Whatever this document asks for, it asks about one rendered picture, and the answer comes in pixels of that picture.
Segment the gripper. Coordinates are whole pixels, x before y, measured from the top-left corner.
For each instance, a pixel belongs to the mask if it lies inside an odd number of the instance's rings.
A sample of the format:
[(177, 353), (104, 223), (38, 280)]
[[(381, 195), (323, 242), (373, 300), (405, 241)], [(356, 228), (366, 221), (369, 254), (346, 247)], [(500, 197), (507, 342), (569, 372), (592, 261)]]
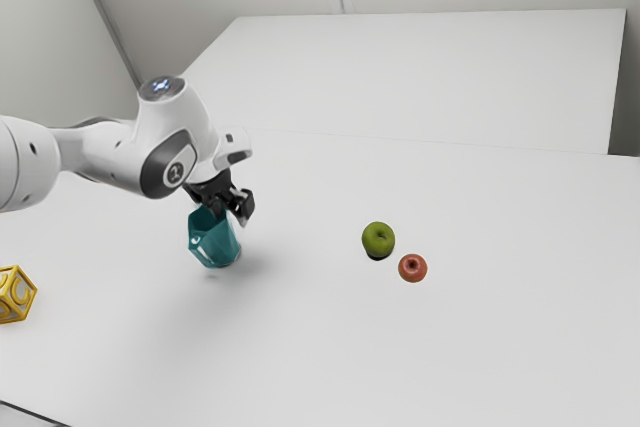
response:
[(227, 210), (245, 227), (255, 211), (255, 199), (249, 189), (236, 189), (230, 171), (222, 171), (201, 183), (182, 185), (193, 202), (207, 207), (215, 219), (226, 217)]

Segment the teal faceted mug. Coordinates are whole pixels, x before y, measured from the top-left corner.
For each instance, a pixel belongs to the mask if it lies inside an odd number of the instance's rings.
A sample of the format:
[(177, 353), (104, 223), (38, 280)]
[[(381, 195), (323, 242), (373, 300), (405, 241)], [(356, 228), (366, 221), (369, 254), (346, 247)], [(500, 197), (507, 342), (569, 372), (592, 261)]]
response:
[(188, 216), (189, 251), (206, 268), (222, 268), (233, 264), (241, 247), (229, 222), (227, 213), (216, 216), (200, 206)]

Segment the green apple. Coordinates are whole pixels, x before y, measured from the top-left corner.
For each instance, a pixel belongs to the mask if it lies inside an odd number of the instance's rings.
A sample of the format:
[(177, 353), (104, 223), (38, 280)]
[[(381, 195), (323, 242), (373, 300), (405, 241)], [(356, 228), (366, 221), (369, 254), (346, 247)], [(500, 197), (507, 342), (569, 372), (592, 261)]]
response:
[(386, 223), (369, 223), (361, 234), (361, 243), (368, 256), (376, 259), (388, 257), (395, 247), (395, 233)]

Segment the red apple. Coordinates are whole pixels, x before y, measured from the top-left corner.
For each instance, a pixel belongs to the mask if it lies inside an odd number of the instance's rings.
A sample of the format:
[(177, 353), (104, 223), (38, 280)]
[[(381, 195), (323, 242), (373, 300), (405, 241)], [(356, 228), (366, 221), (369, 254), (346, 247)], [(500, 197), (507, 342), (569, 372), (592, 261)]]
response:
[(409, 253), (399, 260), (397, 270), (404, 281), (417, 283), (426, 277), (428, 264), (421, 255)]

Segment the yellow open-frame cube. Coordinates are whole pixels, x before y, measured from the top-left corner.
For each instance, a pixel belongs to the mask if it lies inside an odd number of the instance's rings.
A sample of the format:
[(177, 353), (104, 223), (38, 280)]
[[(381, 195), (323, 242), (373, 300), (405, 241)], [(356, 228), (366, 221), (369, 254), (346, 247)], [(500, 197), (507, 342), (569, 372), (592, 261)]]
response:
[(19, 265), (0, 267), (0, 324), (25, 320), (37, 292)]

